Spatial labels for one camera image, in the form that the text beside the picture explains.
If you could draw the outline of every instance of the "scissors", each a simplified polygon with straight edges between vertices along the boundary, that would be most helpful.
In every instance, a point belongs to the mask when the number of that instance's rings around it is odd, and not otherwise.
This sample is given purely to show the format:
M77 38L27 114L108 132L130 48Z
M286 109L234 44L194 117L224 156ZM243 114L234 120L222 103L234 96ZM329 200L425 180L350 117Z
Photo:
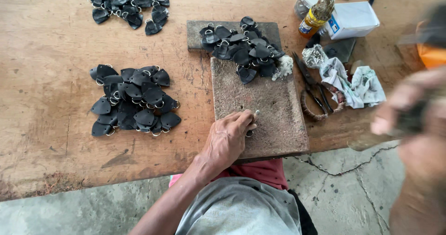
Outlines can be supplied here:
M303 77L304 77L304 81L305 81L305 90L307 91L307 93L311 96L311 98L320 106L320 108L322 109L322 111L324 112L325 115L328 114L326 107L324 106L324 104L322 103L322 101L317 98L313 92L311 91L311 89L313 89L314 87L316 87L321 96L322 99L324 100L324 103L326 104L328 110L331 113L334 113L335 111L332 109L332 107L330 106L330 104L328 103L327 97L325 96L325 93L323 91L323 89L325 88L321 83L316 82L315 79L313 79L311 77L311 75L308 72L308 69L306 67L306 65L304 64L304 62L302 62L299 57L297 56L297 54L295 52L293 52L293 56L294 56L294 60L296 61L296 63L298 64L299 70L301 71Z

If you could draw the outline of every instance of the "cardboard box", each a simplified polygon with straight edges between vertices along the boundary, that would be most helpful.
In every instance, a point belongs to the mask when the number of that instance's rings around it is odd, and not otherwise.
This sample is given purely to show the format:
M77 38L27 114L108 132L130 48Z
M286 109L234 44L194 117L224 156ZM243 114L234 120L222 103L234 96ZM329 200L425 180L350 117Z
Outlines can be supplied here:
M332 40L363 37L380 25L368 2L337 3L334 6L331 19L325 24Z

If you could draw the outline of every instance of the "person's hand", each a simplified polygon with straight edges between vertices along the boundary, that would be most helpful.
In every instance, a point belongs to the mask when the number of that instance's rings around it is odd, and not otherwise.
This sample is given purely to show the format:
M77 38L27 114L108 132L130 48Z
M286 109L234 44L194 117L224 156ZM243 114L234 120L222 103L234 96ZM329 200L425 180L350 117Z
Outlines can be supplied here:
M245 149L245 135L255 129L254 113L250 110L234 112L212 124L203 151L196 159L209 168L211 178L217 176L237 160Z
M405 79L380 105L371 124L371 132L389 133L395 126L397 112L409 109L426 90L445 86L446 67L418 72ZM404 138L398 154L406 173L417 182L437 184L446 176L446 95L431 102L424 113L424 132Z

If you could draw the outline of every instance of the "dark sharpening stone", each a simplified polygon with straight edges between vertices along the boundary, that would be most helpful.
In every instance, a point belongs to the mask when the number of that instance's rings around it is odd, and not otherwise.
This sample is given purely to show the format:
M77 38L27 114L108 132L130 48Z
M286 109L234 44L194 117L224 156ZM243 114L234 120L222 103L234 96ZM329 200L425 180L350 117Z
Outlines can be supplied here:
M239 159L286 157L309 152L293 75L276 81L257 76L243 85L233 61L212 57L210 67L215 120L235 111L260 111L257 129L252 137L246 138L246 148Z
M207 26L208 23L213 23L214 27L222 25L229 29L235 29L239 33L242 32L240 28L240 21L238 22L219 22L219 21L194 21L187 20L187 50L188 51L200 51L201 47L201 35L200 30ZM279 37L279 28L277 23L257 23L257 28L262 32L262 36L268 38L270 44L277 44L282 49Z

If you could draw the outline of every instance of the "bottle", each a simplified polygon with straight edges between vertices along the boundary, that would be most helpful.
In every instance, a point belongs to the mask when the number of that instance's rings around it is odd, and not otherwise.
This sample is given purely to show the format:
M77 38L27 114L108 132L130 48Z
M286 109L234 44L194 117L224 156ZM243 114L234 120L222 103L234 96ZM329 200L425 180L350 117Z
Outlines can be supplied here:
M334 0L318 0L318 3L310 8L299 26L301 36L311 38L331 18L334 6Z

